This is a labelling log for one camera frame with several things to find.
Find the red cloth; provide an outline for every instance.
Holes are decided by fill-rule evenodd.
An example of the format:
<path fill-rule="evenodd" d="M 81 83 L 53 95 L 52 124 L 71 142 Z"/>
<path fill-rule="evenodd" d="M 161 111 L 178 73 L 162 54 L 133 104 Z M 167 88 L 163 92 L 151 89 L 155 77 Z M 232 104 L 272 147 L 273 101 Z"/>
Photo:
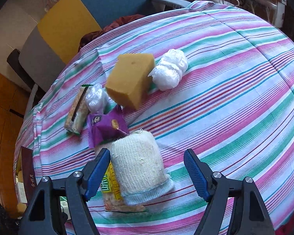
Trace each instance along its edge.
<path fill-rule="evenodd" d="M 143 15 L 133 15 L 133 16 L 125 16 L 125 17 L 120 17 L 117 20 L 113 21 L 110 25 L 106 26 L 105 28 L 103 28 L 100 31 L 95 31 L 95 32 L 91 32 L 88 34 L 85 34 L 80 41 L 80 46 L 78 48 L 78 51 L 81 50 L 82 47 L 84 47 L 85 45 L 87 45 L 89 42 L 91 42 L 92 40 L 98 38 L 99 36 L 103 35 L 104 33 L 107 33 L 115 28 L 118 28 L 120 26 L 123 26 L 125 24 L 128 24 L 130 22 L 133 22 L 137 19 L 140 19 L 142 17 L 145 17 Z"/>
<path fill-rule="evenodd" d="M 290 220 L 285 225 L 281 225 L 276 230 L 276 235 L 288 235 L 293 228 L 294 228 L 294 213 L 292 214 Z"/>

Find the striped tablecloth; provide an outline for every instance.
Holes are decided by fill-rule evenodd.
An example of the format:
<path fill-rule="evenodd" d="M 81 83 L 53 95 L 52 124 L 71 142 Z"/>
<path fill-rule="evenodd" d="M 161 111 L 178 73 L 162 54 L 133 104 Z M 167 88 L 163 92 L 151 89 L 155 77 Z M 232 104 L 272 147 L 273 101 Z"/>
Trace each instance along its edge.
<path fill-rule="evenodd" d="M 131 132 L 150 131 L 174 189 L 146 205 L 148 212 L 105 212 L 99 191 L 88 202 L 101 234 L 193 234 L 206 207 L 183 164 L 192 148 L 213 171 L 252 177 L 278 228 L 294 210 L 294 43 L 242 9 L 195 1 L 129 23 L 85 46 L 25 118 L 17 143 L 34 150 L 37 181 L 67 177 L 95 158 L 85 125 L 81 136 L 63 128 L 80 85 L 105 84 L 117 56 L 170 48 L 186 54 L 189 67 L 179 85 L 152 87 L 137 112 L 125 110 Z M 233 199 L 220 234 L 225 234 Z M 74 234 L 71 223 L 68 234 Z"/>

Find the purple wrapper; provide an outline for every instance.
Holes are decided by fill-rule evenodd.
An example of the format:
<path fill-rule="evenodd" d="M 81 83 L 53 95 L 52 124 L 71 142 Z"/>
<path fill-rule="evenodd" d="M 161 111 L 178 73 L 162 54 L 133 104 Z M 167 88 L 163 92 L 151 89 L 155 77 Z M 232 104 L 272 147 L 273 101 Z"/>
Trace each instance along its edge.
<path fill-rule="evenodd" d="M 114 140 L 129 135 L 120 105 L 116 105 L 108 114 L 89 114 L 87 117 L 89 132 L 88 144 L 96 147 L 103 141 Z"/>

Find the blue rubber pad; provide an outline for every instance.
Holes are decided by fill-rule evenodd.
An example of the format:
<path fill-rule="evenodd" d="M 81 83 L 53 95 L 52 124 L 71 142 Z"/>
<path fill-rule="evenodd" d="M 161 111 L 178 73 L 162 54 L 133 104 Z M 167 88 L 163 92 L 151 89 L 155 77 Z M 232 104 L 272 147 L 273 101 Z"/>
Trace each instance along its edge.
<path fill-rule="evenodd" d="M 101 184 L 101 181 L 103 179 L 103 176 L 107 171 L 109 163 L 110 151 L 106 150 L 104 151 L 103 155 L 101 156 L 100 160 L 98 161 L 96 167 L 94 168 L 93 172 L 91 173 L 88 179 L 87 191 L 85 193 L 85 198 L 87 201 L 89 201 L 91 197 L 96 195 L 98 188 Z"/>
<path fill-rule="evenodd" d="M 204 198 L 204 200 L 207 201 L 210 197 L 207 188 L 207 180 L 201 173 L 189 151 L 185 151 L 184 153 L 184 165 L 188 171 L 189 176 L 191 177 L 191 181 L 193 182 L 198 196 Z"/>

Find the yellow fabric panel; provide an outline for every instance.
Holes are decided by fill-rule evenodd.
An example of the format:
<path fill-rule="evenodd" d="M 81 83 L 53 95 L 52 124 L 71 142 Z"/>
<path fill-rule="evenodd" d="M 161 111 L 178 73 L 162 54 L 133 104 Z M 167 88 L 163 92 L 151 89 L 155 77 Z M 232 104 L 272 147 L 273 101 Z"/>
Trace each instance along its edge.
<path fill-rule="evenodd" d="M 78 51 L 81 38 L 100 26 L 81 0 L 60 0 L 38 23 L 45 42 L 68 63 Z"/>

